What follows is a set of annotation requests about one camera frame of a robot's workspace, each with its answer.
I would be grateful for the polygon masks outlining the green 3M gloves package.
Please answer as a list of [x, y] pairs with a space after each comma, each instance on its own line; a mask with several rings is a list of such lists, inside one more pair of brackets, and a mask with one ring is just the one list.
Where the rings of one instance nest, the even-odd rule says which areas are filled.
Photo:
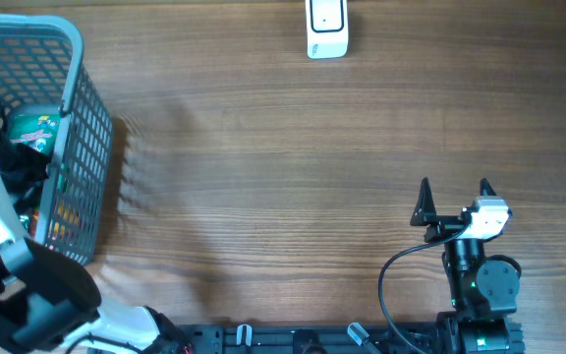
[[60, 121], [58, 114], [18, 115], [13, 121], [9, 140], [13, 144], [24, 144], [44, 155], [51, 155]]

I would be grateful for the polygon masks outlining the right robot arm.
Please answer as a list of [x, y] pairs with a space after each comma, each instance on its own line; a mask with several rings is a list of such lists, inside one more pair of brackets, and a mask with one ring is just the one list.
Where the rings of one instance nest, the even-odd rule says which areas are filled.
[[444, 246], [441, 256], [453, 310], [437, 315], [434, 353], [523, 353], [519, 324], [508, 320], [517, 311], [522, 269], [504, 255], [488, 256], [484, 245], [500, 237], [511, 208], [480, 182], [480, 194], [458, 215], [436, 213], [429, 181], [421, 182], [410, 224], [424, 226], [429, 246]]

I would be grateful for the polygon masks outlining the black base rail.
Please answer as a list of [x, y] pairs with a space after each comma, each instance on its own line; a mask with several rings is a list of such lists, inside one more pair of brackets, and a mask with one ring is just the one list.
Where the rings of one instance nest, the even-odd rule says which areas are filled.
[[303, 353], [511, 353], [526, 351], [518, 324], [505, 330], [493, 324], [484, 329], [439, 323], [400, 323], [408, 337], [403, 342], [390, 328], [362, 326], [251, 326], [182, 325], [193, 353], [303, 354]]

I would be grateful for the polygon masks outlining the white barcode scanner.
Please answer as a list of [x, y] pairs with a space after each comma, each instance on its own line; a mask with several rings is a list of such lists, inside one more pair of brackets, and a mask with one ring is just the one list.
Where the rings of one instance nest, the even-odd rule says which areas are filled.
[[307, 54], [312, 60], [346, 55], [349, 46], [347, 0], [306, 0]]

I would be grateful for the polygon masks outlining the grey plastic mesh basket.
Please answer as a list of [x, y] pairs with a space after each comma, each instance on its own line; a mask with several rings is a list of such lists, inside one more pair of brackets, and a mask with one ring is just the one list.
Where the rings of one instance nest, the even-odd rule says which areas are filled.
[[[82, 265], [94, 256], [114, 138], [113, 121], [85, 70], [84, 52], [81, 33], [64, 18], [0, 15], [0, 116], [7, 121], [25, 114], [61, 117], [35, 240]], [[57, 199], [85, 217], [77, 246], [48, 240]]]

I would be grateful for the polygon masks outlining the orange snack packet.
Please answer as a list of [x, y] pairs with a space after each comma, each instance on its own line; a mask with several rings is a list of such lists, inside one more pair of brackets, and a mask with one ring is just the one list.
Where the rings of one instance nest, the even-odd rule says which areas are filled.
[[57, 199], [53, 204], [52, 219], [48, 229], [48, 240], [69, 247], [77, 246], [85, 231], [85, 217], [76, 207]]

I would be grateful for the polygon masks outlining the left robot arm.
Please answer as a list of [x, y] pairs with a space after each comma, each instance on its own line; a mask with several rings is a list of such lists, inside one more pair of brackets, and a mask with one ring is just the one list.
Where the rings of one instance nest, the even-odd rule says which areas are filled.
[[194, 346], [163, 314], [101, 297], [79, 263], [31, 239], [11, 195], [48, 176], [49, 158], [8, 139], [0, 111], [0, 347], [11, 353], [191, 353]]

